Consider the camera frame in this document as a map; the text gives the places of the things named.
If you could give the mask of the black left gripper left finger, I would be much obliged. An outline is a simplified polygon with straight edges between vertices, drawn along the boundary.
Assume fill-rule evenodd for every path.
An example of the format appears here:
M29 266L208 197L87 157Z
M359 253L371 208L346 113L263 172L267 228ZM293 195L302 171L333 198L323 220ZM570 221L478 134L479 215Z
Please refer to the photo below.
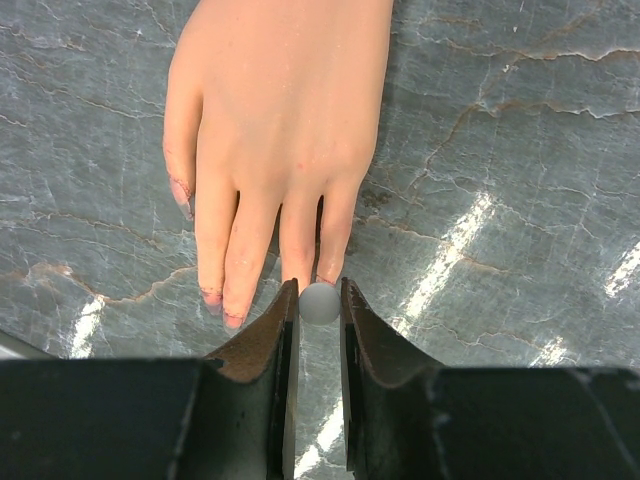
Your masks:
M290 479L298 284L201 357L1 364L5 479Z

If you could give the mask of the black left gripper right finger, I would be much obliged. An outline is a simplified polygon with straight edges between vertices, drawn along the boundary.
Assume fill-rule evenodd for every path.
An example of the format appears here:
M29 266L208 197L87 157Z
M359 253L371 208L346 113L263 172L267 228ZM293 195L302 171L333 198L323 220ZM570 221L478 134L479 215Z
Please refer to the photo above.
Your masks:
M341 282L346 467L357 479L635 479L639 373L448 367Z

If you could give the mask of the white nail polish cap brush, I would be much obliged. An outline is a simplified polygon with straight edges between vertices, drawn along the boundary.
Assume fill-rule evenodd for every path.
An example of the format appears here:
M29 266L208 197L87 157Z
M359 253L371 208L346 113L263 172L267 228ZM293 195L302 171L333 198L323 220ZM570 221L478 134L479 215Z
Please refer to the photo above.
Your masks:
M299 297L299 314L311 325L327 325L340 316L340 296L328 283L313 283Z

